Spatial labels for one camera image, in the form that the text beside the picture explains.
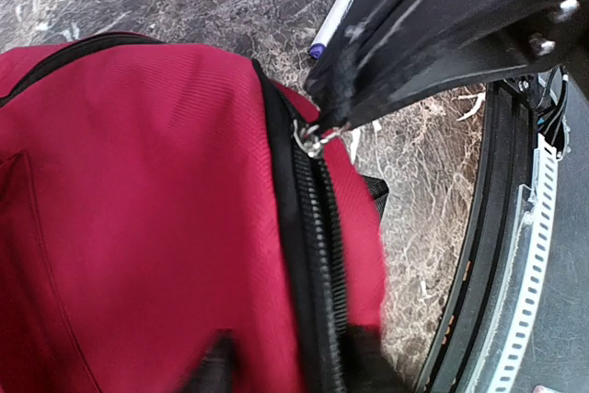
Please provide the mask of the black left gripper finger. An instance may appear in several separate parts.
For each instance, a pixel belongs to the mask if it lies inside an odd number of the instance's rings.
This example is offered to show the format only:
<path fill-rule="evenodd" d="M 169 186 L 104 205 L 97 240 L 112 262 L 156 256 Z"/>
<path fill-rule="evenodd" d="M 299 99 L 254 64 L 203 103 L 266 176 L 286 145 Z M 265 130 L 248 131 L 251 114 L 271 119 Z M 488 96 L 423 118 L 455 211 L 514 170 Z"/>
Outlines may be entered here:
<path fill-rule="evenodd" d="M 588 88 L 588 0 L 354 0 L 312 68 L 312 133 L 565 65 Z"/>

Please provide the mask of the red student backpack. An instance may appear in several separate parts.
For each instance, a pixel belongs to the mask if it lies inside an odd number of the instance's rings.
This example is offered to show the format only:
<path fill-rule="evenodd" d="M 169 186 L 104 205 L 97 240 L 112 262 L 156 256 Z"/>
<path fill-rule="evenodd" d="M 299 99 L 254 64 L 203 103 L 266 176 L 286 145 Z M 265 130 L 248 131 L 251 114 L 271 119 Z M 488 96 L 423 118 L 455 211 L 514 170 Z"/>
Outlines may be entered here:
<path fill-rule="evenodd" d="M 393 392 L 387 185 L 260 65 L 108 33 L 1 57 L 5 392 Z"/>

